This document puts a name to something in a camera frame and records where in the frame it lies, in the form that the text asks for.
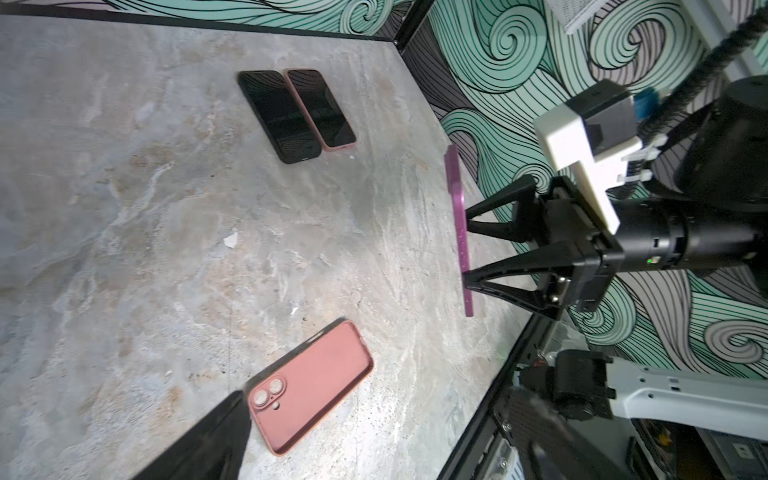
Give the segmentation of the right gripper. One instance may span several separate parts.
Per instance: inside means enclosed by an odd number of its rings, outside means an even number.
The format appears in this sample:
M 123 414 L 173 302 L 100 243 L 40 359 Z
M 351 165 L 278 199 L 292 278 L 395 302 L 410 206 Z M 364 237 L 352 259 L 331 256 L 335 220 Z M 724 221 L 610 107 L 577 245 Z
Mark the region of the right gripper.
M 615 203 L 620 220 L 610 232 L 574 183 L 558 176 L 538 199 L 537 182 L 523 175 L 465 211 L 470 233 L 539 248 L 463 273 L 463 286 L 541 317 L 559 320 L 573 306 L 593 312 L 620 273 L 691 270 L 707 276 L 721 267 L 767 271 L 767 215 L 717 209 L 668 198 Z M 476 217 L 509 207 L 508 221 Z

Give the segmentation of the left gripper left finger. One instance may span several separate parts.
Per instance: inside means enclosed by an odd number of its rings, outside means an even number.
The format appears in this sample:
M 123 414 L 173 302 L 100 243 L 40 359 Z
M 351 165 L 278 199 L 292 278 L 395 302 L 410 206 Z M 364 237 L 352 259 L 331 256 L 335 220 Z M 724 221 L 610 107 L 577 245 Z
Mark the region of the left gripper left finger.
M 134 479 L 236 480 L 251 426 L 244 392 L 235 391 Z

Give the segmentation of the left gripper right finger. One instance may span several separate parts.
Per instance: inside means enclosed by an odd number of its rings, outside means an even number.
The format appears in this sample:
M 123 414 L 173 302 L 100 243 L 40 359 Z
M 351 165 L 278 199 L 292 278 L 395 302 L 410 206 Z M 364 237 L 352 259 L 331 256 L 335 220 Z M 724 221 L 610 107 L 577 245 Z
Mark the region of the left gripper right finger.
M 518 451 L 527 479 L 629 479 L 631 476 L 574 430 L 535 393 L 500 393 L 493 417 Z

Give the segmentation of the pink phone case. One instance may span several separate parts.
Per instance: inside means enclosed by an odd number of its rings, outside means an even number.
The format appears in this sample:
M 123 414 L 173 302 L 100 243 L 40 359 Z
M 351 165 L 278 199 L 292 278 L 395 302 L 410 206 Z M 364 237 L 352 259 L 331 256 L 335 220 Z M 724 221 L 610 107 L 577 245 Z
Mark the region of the pink phone case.
M 373 369 L 358 328 L 339 318 L 252 377 L 246 404 L 269 451 L 287 454 Z

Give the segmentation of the purple-edged black smartphone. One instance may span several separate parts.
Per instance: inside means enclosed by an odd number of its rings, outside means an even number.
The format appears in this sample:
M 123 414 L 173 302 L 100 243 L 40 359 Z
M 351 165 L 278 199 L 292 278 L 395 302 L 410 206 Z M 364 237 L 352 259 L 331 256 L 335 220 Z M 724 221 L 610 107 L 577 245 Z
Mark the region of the purple-edged black smartphone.
M 336 151 L 355 144 L 351 124 L 318 70 L 289 69 L 285 78 L 324 150 Z

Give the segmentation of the black phone case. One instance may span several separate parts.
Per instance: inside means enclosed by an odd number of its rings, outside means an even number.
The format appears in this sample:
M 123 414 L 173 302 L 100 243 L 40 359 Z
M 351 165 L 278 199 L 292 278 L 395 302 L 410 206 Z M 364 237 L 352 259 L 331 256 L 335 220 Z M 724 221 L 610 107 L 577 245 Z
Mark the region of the black phone case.
M 320 143 L 280 72 L 241 71 L 237 82 L 283 163 L 300 163 L 321 154 Z

